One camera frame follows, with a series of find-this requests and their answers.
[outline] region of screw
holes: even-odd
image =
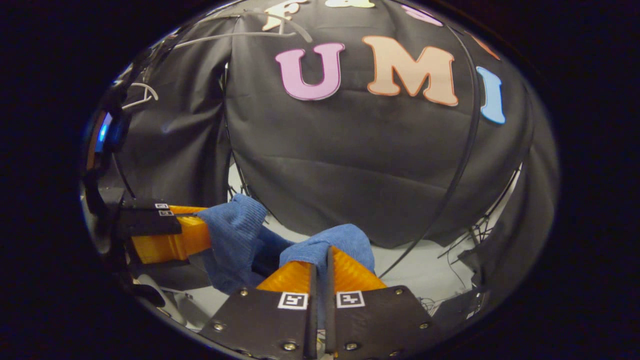
[[[285,345],[282,345],[282,348],[284,348],[286,351],[293,351],[296,350],[298,346],[294,343],[286,343]]]

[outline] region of blue letter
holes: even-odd
[[[487,119],[498,124],[504,124],[506,119],[502,113],[502,94],[500,93],[502,81],[494,73],[483,67],[478,66],[476,69],[484,82],[484,105],[480,108],[480,112]]]

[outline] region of blue cloth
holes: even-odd
[[[293,243],[264,227],[267,210],[242,194],[196,215],[207,224],[211,237],[211,249],[200,253],[205,269],[213,287],[223,293],[231,294],[243,286],[254,288],[290,261],[314,264],[318,271],[318,326],[321,329],[325,323],[329,247],[336,246],[374,272],[369,239],[355,225],[332,227],[303,242]]]
[[[200,253],[207,275],[213,287],[226,294],[258,286],[278,269],[280,253],[293,244],[264,227],[267,210],[241,194],[196,215],[207,224],[211,238],[211,249]]]

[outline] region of gray floor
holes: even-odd
[[[240,189],[241,182],[235,166],[232,166],[229,174],[229,184],[235,189]],[[509,189],[507,196],[494,211],[489,220],[488,228],[493,227],[499,218],[516,182],[517,179]],[[308,238],[308,236],[288,230],[272,216],[267,216],[266,221],[269,223],[264,224],[266,227],[288,240],[298,242]],[[384,272],[408,246],[409,244],[406,244],[395,249],[372,246],[376,273]],[[429,307],[429,312],[433,314],[442,301],[471,290],[472,271],[461,261],[452,265],[449,262],[454,262],[460,252],[471,249],[473,246],[471,240],[463,241],[450,251],[448,259],[447,256],[438,259],[438,256],[447,249],[435,242],[423,240],[382,280],[387,286],[405,285],[411,289],[416,297],[432,300],[433,302],[429,301],[433,304]],[[184,293],[174,293],[173,295],[176,308],[181,316],[187,320],[186,327],[194,331],[201,329],[227,299],[227,295],[212,286],[188,290],[186,293],[190,296]]]

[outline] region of fisheye lens view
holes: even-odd
[[[88,119],[79,200],[122,289],[238,358],[402,359],[490,316],[559,196],[530,74],[405,1],[214,5]]]

